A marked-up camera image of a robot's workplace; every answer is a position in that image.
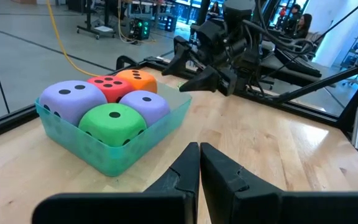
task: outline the green die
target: green die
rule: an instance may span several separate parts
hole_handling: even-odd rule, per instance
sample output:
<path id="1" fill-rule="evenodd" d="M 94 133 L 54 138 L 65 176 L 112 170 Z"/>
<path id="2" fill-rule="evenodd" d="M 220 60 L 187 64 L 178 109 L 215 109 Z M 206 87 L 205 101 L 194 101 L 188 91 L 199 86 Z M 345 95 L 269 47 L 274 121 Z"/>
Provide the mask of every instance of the green die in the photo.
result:
<path id="1" fill-rule="evenodd" d="M 108 146 L 119 147 L 146 130 L 146 122 L 136 110 L 108 103 L 89 110 L 78 126 Z"/>

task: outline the person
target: person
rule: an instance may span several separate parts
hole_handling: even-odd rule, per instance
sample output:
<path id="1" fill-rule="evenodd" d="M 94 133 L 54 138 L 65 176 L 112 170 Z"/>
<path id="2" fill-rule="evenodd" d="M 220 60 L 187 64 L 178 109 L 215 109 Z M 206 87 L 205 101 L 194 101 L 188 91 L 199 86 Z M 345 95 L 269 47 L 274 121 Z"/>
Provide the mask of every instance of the person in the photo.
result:
<path id="1" fill-rule="evenodd" d="M 287 24 L 286 24 L 285 30 L 284 30 L 286 35 L 291 36 L 295 32 L 296 25 L 297 25 L 299 19 L 302 17 L 302 13 L 300 11 L 301 11 L 300 5 L 295 4 L 292 7 L 292 9 L 291 9 L 292 16 L 287 21 Z"/>
<path id="2" fill-rule="evenodd" d="M 212 6 L 212 8 L 209 10 L 209 12 L 211 13 L 215 13 L 217 15 L 220 15 L 221 14 L 221 10 L 219 8 L 219 3 L 216 1 L 214 3 L 214 5 Z"/>
<path id="3" fill-rule="evenodd" d="M 311 20 L 312 20 L 312 16 L 311 14 L 305 14 L 301 17 L 301 19 L 299 20 L 299 23 L 296 27 L 296 31 L 293 34 L 294 39 L 299 39 L 299 38 L 306 38 L 306 36 L 309 33 L 309 28 L 311 25 Z"/>

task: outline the purple die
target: purple die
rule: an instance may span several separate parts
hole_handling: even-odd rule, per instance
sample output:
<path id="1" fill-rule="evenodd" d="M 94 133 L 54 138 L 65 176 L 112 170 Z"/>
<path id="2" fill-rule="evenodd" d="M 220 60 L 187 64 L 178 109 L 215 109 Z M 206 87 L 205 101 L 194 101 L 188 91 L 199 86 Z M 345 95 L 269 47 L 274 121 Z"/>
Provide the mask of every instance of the purple die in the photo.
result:
<path id="1" fill-rule="evenodd" d="M 169 114 L 168 102 L 155 93 L 137 90 L 126 94 L 119 103 L 134 108 L 146 121 L 147 127 Z"/>
<path id="2" fill-rule="evenodd" d="M 78 126 L 86 112 L 95 106 L 107 103 L 103 92 L 84 81 L 64 81 L 46 88 L 39 104 L 51 113 Z"/>

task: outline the plastic container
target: plastic container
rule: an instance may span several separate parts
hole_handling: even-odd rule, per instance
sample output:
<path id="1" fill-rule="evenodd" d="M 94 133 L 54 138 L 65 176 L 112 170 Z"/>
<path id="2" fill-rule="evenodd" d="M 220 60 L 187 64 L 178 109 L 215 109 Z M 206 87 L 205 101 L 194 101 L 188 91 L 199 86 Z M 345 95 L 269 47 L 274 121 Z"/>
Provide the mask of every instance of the plastic container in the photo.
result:
<path id="1" fill-rule="evenodd" d="M 110 147 L 76 126 L 51 114 L 35 102 L 37 112 L 47 135 L 55 142 L 83 159 L 107 176 L 118 176 L 133 165 L 146 152 L 178 128 L 191 103 L 191 96 L 164 84 L 158 84 L 158 94 L 170 105 L 171 113 L 151 125 L 142 134 L 121 147 Z"/>

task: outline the orange die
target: orange die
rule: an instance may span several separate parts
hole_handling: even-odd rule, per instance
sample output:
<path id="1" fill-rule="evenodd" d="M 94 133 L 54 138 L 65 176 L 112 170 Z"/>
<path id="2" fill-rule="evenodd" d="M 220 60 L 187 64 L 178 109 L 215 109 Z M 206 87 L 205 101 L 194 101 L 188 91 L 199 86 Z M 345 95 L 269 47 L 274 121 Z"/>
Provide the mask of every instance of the orange die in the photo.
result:
<path id="1" fill-rule="evenodd" d="M 87 82 L 96 85 L 103 92 L 108 103 L 118 103 L 125 94 L 135 90 L 127 80 L 114 76 L 94 77 Z"/>
<path id="2" fill-rule="evenodd" d="M 142 70 L 124 70 L 116 77 L 127 80 L 136 90 L 145 90 L 157 93 L 157 81 L 154 76 Z"/>

